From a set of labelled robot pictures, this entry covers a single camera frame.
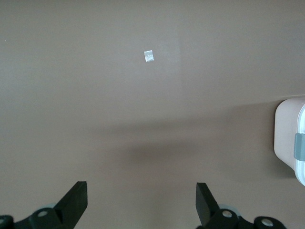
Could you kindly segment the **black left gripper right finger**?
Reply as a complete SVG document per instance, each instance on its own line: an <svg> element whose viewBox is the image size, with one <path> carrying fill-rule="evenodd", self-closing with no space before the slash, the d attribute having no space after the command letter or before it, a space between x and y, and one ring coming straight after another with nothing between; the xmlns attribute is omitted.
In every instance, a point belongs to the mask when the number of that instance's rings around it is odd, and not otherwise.
<svg viewBox="0 0 305 229"><path fill-rule="evenodd" d="M201 222L196 229L286 229L272 217L259 216L249 222L235 211L221 208L206 183L196 184L195 206Z"/></svg>

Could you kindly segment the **grey box latch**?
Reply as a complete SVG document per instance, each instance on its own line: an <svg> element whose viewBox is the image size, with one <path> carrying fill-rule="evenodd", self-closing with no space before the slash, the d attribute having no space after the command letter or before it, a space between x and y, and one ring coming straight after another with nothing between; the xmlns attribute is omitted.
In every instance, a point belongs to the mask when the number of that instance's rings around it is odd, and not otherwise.
<svg viewBox="0 0 305 229"><path fill-rule="evenodd" d="M298 161L305 161L305 134L303 133L295 134L294 158Z"/></svg>

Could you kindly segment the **pale pink box base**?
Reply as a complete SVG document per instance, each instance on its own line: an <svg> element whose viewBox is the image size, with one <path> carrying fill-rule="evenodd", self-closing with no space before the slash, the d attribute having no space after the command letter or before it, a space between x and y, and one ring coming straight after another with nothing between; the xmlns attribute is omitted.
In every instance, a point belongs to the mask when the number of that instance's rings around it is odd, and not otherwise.
<svg viewBox="0 0 305 229"><path fill-rule="evenodd" d="M274 152L276 156L295 171L294 142L297 120L305 104L305 97L287 99L275 112Z"/></svg>

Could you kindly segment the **white box lid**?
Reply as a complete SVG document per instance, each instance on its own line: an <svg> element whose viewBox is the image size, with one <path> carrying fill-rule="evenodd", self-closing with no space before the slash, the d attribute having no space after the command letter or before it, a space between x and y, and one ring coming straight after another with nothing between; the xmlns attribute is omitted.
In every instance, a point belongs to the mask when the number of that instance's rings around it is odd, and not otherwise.
<svg viewBox="0 0 305 229"><path fill-rule="evenodd" d="M305 134L305 104L298 115L296 133ZM295 175L298 181L305 186L305 161L298 161L295 159Z"/></svg>

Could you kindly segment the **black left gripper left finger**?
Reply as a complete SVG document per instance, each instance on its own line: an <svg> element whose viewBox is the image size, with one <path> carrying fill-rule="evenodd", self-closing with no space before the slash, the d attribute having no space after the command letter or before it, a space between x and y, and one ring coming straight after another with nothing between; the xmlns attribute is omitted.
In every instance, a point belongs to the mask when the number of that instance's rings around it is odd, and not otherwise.
<svg viewBox="0 0 305 229"><path fill-rule="evenodd" d="M86 208L87 182L78 181L52 208L36 210L18 222L0 215L0 229L74 229Z"/></svg>

